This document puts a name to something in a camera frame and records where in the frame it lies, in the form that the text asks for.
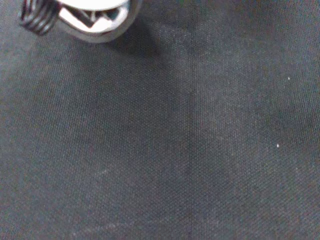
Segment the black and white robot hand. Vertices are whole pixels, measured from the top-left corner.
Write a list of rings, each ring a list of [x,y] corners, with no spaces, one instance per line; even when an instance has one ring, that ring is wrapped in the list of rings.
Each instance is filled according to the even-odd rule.
[[[19,24],[43,36],[54,25],[88,43],[108,43],[133,24],[142,0],[24,0]]]

